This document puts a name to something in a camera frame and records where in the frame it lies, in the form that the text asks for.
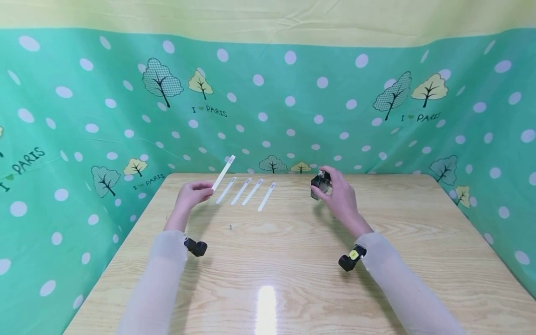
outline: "white sleeve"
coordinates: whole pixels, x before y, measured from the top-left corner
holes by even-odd
[[[386,238],[380,233],[369,233],[360,236],[355,243],[367,250],[362,258],[363,265],[382,289],[408,334],[464,334],[441,300],[407,267]]]
[[[185,239],[178,230],[156,236],[145,272],[126,303],[118,335],[167,335],[187,260]]]

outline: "hand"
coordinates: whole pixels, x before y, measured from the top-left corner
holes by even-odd
[[[373,229],[359,214],[354,188],[344,179],[343,174],[330,166],[322,166],[320,170],[331,176],[331,194],[325,194],[315,186],[311,186],[311,190],[326,203],[333,215],[356,239],[363,234],[372,233]]]
[[[212,183],[202,181],[182,185],[175,201],[175,207],[164,230],[180,230],[183,232],[192,208],[207,201],[214,194],[211,187]]]

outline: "green polka dot fabric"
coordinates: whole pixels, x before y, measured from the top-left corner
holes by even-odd
[[[61,333],[165,177],[232,154],[233,173],[428,174],[536,294],[533,29],[414,48],[0,41],[3,333]]]

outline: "yellow wall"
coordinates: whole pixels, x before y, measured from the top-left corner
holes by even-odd
[[[536,0],[0,0],[0,28],[15,27],[407,47],[536,27]]]

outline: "wooden table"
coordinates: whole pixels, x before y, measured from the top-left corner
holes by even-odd
[[[230,178],[236,182],[216,200]],[[216,174],[167,177],[65,334],[113,334],[154,237],[183,183]],[[251,184],[235,205],[244,181]],[[189,259],[171,334],[397,334],[382,292],[358,264],[337,261],[353,239],[309,196],[313,175],[227,175],[199,205],[187,234],[205,256]],[[245,206],[254,183],[261,187]],[[429,176],[351,175],[360,211],[452,311],[467,334],[534,334],[536,302]],[[260,212],[271,182],[277,183]]]

